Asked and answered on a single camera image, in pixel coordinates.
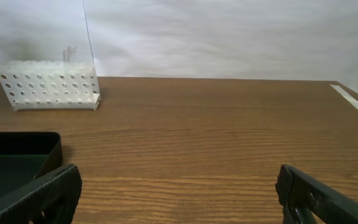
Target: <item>perforated rack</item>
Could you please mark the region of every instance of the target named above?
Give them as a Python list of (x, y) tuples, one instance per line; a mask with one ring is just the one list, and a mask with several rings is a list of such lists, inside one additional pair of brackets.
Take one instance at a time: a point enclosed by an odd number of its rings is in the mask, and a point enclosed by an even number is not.
[(10, 61), (0, 82), (14, 110), (96, 109), (100, 101), (92, 63)]

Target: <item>black plastic container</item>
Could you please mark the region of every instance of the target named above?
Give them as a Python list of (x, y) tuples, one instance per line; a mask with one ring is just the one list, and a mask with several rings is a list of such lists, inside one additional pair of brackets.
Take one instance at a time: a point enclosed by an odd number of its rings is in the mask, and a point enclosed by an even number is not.
[(0, 198), (61, 166), (60, 135), (0, 133)]

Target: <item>wooden table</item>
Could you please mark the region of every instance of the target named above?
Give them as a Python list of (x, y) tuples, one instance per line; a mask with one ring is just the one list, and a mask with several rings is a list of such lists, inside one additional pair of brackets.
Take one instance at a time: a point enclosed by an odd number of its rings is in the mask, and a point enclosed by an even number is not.
[(73, 223), (281, 223), (284, 163), (358, 201), (358, 111), (336, 82), (99, 83), (96, 111), (14, 112), (0, 86), (0, 131), (62, 135), (83, 178)]

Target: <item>brown wooden tabletop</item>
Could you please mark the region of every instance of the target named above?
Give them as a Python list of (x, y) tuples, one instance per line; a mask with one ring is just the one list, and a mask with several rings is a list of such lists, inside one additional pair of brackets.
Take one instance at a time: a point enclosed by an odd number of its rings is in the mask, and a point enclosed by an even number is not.
[(358, 111), (336, 82), (99, 78), (96, 111), (13, 111), (56, 131), (83, 191), (73, 223), (281, 223), (291, 164), (358, 201)]

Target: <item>wall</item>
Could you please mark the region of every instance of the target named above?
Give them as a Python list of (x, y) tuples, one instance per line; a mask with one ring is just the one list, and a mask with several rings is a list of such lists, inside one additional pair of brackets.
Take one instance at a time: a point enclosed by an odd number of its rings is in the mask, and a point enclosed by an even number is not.
[[(358, 88), (358, 1), (85, 0), (98, 75), (338, 80)], [(82, 2), (0, 1), (0, 63), (91, 60)]]

